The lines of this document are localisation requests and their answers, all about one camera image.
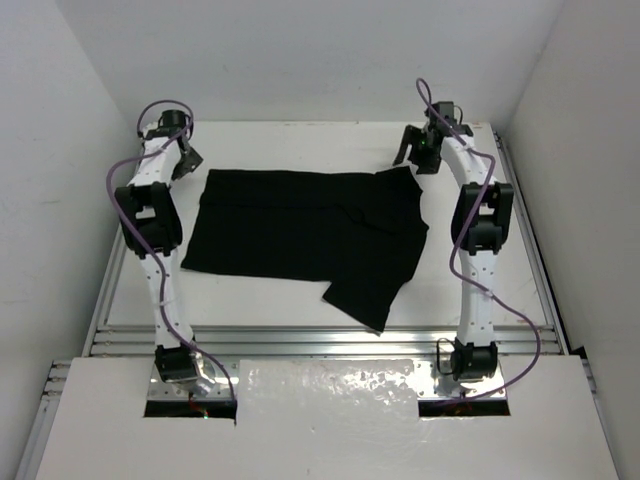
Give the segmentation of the black t shirt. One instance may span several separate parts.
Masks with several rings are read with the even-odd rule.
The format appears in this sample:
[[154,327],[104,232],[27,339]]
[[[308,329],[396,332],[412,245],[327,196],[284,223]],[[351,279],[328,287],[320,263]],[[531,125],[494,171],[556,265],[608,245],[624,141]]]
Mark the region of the black t shirt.
[[181,266],[323,281],[327,303],[383,332],[426,244],[421,199],[408,167],[333,174],[213,169]]

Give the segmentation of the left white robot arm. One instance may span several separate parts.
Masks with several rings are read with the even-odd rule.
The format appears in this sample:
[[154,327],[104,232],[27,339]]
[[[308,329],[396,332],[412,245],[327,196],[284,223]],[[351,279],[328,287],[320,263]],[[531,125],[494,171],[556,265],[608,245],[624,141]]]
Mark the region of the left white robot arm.
[[125,243],[141,262],[152,298],[155,367],[163,382],[181,386],[195,383],[200,372],[190,346],[194,333],[182,319],[176,287],[183,229],[171,187],[202,162],[189,145],[192,133],[191,116],[178,109],[139,127],[142,158],[128,184],[114,191]]

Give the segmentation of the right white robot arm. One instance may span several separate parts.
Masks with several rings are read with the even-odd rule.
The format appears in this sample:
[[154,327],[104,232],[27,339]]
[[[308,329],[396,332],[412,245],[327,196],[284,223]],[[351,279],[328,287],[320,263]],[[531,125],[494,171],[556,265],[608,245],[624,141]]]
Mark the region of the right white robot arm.
[[473,131],[454,112],[452,102],[428,104],[426,124],[405,127],[393,164],[407,160],[424,175],[446,164],[459,186],[449,267],[462,282],[461,316],[443,374],[474,382],[492,377],[498,367],[493,284],[497,256],[509,236],[514,189],[496,179],[496,158],[476,148]]

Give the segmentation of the aluminium rail frame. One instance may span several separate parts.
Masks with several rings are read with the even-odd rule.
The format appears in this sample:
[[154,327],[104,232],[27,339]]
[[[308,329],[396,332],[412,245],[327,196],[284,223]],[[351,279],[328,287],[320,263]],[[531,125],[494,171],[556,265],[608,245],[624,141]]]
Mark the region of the aluminium rail frame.
[[[201,276],[181,281],[189,298],[198,340],[231,370],[245,360],[379,361],[427,359],[454,333],[459,285],[447,266],[449,222],[457,198],[452,175],[442,170],[421,178],[424,211],[431,230],[415,279],[393,306],[386,331],[365,330],[325,304],[323,286],[287,281]],[[18,477],[41,479],[38,471],[72,363],[80,358],[147,358],[152,367],[153,332],[149,299],[138,264],[119,235],[110,258],[81,353],[56,360],[22,456]],[[530,359],[573,356],[564,338],[531,224],[522,203],[515,206],[496,281],[499,295],[537,323],[499,313],[496,336],[502,365],[514,376]]]

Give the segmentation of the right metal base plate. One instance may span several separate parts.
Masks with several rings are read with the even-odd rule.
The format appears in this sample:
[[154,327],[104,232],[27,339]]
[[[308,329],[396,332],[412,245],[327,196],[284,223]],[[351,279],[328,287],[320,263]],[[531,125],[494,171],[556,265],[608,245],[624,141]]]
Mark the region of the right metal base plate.
[[413,364],[412,388],[421,401],[435,403],[458,398],[471,401],[475,397],[480,401],[507,399],[501,366],[498,366],[492,377],[453,380],[450,376],[441,375],[432,359],[414,360]]

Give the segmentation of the metal base plate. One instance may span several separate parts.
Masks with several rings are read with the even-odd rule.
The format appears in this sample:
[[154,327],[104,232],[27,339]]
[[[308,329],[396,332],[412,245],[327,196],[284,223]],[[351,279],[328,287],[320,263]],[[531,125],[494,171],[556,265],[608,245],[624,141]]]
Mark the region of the metal base plate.
[[234,389],[239,383],[238,369],[232,368],[229,382],[217,366],[205,366],[204,377],[199,380],[164,382],[156,366],[151,369],[146,399],[156,402],[231,401],[231,382]]
[[421,401],[435,403],[458,398],[471,401],[475,397],[480,401],[507,399],[501,366],[498,366],[492,377],[453,380],[450,376],[441,375],[432,359],[414,360],[413,364],[412,388]]

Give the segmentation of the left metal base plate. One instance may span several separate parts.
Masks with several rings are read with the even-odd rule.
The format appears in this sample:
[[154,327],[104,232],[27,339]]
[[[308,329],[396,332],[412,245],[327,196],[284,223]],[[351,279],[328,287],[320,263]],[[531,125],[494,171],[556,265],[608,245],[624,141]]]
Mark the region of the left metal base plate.
[[156,402],[231,401],[231,382],[234,389],[239,383],[238,369],[232,368],[229,382],[217,366],[205,366],[204,377],[199,380],[164,382],[156,366],[151,369],[146,399]]

